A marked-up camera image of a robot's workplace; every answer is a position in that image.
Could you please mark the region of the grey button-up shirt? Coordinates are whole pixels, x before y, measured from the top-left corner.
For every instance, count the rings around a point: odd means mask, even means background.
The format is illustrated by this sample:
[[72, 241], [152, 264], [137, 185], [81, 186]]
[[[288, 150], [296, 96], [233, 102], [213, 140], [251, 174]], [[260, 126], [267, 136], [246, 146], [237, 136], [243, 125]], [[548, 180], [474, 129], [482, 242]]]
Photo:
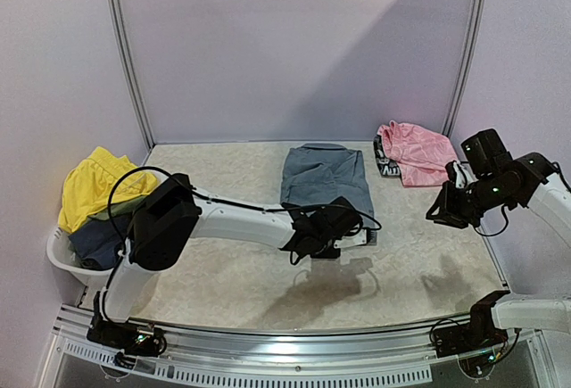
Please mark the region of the grey button-up shirt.
[[289, 150], [282, 169], [282, 203], [326, 204], [340, 196], [368, 214], [364, 227], [377, 226], [361, 150], [327, 143], [309, 143]]

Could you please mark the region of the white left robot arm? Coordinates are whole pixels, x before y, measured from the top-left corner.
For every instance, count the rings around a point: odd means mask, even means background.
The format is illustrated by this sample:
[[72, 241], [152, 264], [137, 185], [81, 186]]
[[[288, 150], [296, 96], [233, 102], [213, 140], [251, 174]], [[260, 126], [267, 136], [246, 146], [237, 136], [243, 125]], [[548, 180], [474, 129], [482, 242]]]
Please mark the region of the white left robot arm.
[[360, 214], [346, 199], [310, 206], [232, 202], [197, 189], [183, 174], [167, 176], [137, 205], [119, 233], [118, 262], [95, 295], [97, 330], [114, 347], [132, 340], [128, 321], [147, 283], [173, 267], [191, 239], [226, 239], [266, 245], [290, 255], [336, 259], [341, 250], [370, 240]]

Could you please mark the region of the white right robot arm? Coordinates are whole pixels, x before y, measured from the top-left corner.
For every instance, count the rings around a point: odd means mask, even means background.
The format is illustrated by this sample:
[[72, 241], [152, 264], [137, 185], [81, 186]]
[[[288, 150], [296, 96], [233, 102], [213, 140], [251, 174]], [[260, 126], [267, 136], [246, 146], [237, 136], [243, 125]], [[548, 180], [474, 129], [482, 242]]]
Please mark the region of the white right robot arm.
[[[560, 166], [540, 153], [513, 158], [494, 129], [477, 132], [461, 145], [468, 166], [447, 164], [442, 185], [426, 219], [435, 224], [478, 228], [487, 211], [502, 214], [522, 207], [547, 223], [565, 244], [570, 242], [570, 185]], [[568, 333], [570, 300], [496, 291], [474, 304], [461, 341], [479, 349], [497, 330], [540, 329]]]

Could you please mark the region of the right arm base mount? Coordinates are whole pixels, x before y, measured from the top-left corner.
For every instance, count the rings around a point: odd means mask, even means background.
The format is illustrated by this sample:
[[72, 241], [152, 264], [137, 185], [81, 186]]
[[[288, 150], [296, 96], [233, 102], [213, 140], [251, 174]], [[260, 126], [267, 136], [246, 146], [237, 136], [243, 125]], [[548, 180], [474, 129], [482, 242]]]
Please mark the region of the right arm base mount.
[[493, 322], [492, 308], [474, 305], [466, 324], [452, 318], [438, 320], [429, 331], [429, 340], [439, 358], [490, 350], [486, 363], [495, 364], [512, 352], [521, 331], [521, 328], [515, 328], [515, 338], [509, 343], [508, 330], [498, 328]]

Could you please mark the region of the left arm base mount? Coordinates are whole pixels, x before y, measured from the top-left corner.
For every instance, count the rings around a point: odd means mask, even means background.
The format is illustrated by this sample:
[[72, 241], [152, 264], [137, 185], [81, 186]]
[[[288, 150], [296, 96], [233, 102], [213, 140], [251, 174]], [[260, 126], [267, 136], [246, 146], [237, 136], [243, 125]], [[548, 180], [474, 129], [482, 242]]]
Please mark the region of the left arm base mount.
[[168, 346], [165, 331], [154, 325], [115, 323], [101, 318], [92, 319], [87, 339], [140, 357], [160, 357]]

